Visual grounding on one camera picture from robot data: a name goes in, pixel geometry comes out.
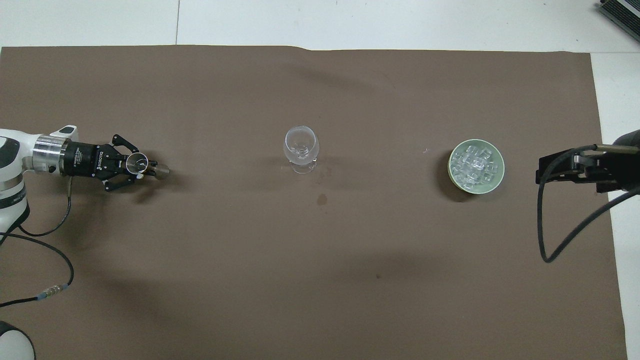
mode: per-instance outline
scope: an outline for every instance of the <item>white floor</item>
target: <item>white floor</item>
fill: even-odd
[[[600,15],[596,5],[596,0],[4,0],[0,46],[293,45],[591,53],[602,141],[610,143],[640,129],[640,42]],[[628,358],[640,360],[637,214],[639,198],[611,212]]]

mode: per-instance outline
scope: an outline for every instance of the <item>cable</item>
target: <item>cable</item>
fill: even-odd
[[[60,291],[66,289],[69,285],[71,285],[71,282],[73,282],[73,280],[74,280],[74,266],[71,263],[71,260],[69,260],[69,258],[65,255],[64,252],[58,250],[56,247],[54,247],[52,245],[49,245],[48,243],[46,243],[44,241],[33,239],[33,238],[30,238],[30,237],[27,237],[27,236],[18,235],[18,234],[10,234],[10,233],[0,233],[0,235],[3,235],[3,239],[6,239],[7,236],[9,236],[9,237],[12,237],[12,238],[18,238],[18,239],[31,241],[33,243],[36,243],[38,245],[42,245],[42,246],[44,246],[44,247],[46,247],[48,249],[51,249],[51,250],[55,251],[55,253],[60,255],[65,260],[65,262],[67,263],[67,266],[69,267],[69,280],[67,281],[66,284],[62,284],[62,285],[59,285],[59,286],[52,286],[51,288],[48,288],[45,291],[39,293],[38,296],[35,296],[35,297],[28,297],[28,298],[24,298],[24,299],[17,299],[17,300],[12,300],[12,301],[8,301],[8,302],[3,302],[3,303],[0,304],[0,307],[14,305],[14,304],[20,304],[20,303],[29,302],[29,301],[42,300],[42,299],[45,299],[47,297],[51,297],[51,296],[59,293]]]
[[[578,235],[587,225],[589,225],[592,221],[597,219],[600,215],[605,213],[607,210],[613,208],[615,205],[627,200],[635,195],[640,193],[640,187],[631,189],[631,191],[620,195],[619,197],[609,201],[607,204],[600,206],[596,211],[592,212],[588,217],[586,217],[578,226],[573,229],[569,235],[567,235],[564,240],[558,245],[558,247],[551,253],[551,256],[547,257],[547,251],[545,250],[545,242],[543,240],[543,229],[542,229],[542,195],[545,191],[545,183],[551,176],[551,172],[564,160],[567,160],[572,155],[587,151],[587,150],[595,150],[597,148],[596,145],[588,145],[577,147],[575,149],[566,151],[562,153],[562,155],[558,156],[556,159],[551,161],[551,164],[545,169],[545,172],[540,177],[540,187],[538,187],[538,246],[540,247],[540,256],[542,256],[542,260],[546,263],[550,263],[555,260],[558,255],[564,250],[564,248],[569,245],[569,243]]]
[[[18,225],[18,229],[20,229],[20,231],[22,231],[23,233],[29,235],[29,236],[33,236],[33,237],[38,237],[38,236],[45,236],[45,235],[49,235],[51,233],[53,233],[55,230],[58,230],[62,224],[65,223],[65,221],[67,220],[67,217],[69,216],[69,213],[71,212],[71,184],[73,182],[74,178],[71,176],[69,177],[69,182],[67,183],[67,212],[65,213],[65,216],[62,218],[62,221],[60,221],[60,223],[54,227],[53,229],[46,231],[42,234],[32,234],[29,231],[26,231],[23,227],[22,224]]]

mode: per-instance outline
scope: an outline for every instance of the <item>glass base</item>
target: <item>glass base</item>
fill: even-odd
[[[316,168],[316,159],[306,165],[296,165],[292,162],[289,163],[291,164],[291,168],[293,169],[293,171],[297,172],[298,174],[308,174]]]

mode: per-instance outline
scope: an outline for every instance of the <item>brown paper sheet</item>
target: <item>brown paper sheet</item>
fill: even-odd
[[[588,54],[291,47],[4,48],[2,127],[118,133],[172,178],[106,193],[74,181],[45,238],[76,266],[52,299],[0,310],[41,359],[624,359],[611,221],[550,265],[539,157],[600,141]],[[320,141],[290,170],[285,132]],[[455,189],[446,157],[494,143],[506,177]],[[30,231],[66,180],[26,176]],[[555,247],[606,201],[547,187]],[[0,249],[1,300],[65,281],[51,251]]]

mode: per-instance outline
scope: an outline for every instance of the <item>stain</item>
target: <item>stain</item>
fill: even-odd
[[[330,177],[331,176],[331,168],[327,167],[326,168],[326,172],[321,172],[320,175],[318,176],[318,180],[316,181],[316,184],[320,185],[323,182],[323,179],[325,177]]]
[[[325,194],[322,193],[318,195],[318,206],[326,205],[326,201],[327,201],[327,198]]]

